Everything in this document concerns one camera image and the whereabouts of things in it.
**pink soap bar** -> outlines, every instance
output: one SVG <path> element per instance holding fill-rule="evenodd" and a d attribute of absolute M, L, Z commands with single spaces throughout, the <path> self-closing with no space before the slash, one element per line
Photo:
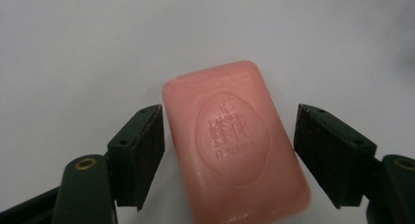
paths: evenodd
<path fill-rule="evenodd" d="M 268 223 L 310 192 L 255 64 L 178 76 L 162 96 L 195 223 Z"/>

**brass insert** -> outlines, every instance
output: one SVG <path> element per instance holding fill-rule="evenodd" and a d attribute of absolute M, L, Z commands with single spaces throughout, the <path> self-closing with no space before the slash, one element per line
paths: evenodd
<path fill-rule="evenodd" d="M 97 164 L 97 159 L 90 157 L 90 158 L 85 158 L 83 160 L 78 161 L 75 164 L 75 168 L 77 170 L 85 170 L 85 169 L 89 169 L 95 166 L 95 164 Z"/>
<path fill-rule="evenodd" d="M 397 158 L 393 162 L 399 167 L 415 171 L 415 162 L 412 160 Z"/>

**embossed logo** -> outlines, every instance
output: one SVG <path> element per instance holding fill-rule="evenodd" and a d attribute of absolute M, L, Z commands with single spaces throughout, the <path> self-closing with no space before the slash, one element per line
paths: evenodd
<path fill-rule="evenodd" d="M 219 92 L 201 107 L 196 147 L 201 160 L 221 179 L 249 185 L 261 175 L 270 147 L 264 121 L 254 108 L 229 92 Z"/>

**table surface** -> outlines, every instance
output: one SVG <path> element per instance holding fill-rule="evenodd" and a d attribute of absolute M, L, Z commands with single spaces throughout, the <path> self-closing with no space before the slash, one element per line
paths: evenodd
<path fill-rule="evenodd" d="M 415 157 L 415 0 L 0 0 L 0 210 L 59 186 L 67 163 L 104 154 L 178 74 L 255 62 L 293 140 L 299 103 Z M 190 223 L 166 152 L 142 211 L 119 223 Z M 307 211 L 280 223 L 366 223 L 336 210 L 303 168 Z"/>

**white surface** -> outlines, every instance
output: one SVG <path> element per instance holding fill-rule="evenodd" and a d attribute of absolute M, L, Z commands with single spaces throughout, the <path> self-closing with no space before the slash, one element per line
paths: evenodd
<path fill-rule="evenodd" d="M 0 0 L 0 210 L 48 191 L 64 167 L 161 103 L 178 74 L 255 62 L 292 140 L 298 103 L 415 157 L 415 0 Z M 190 223 L 171 136 L 144 209 L 119 223 Z M 281 223 L 366 223 L 313 200 Z"/>

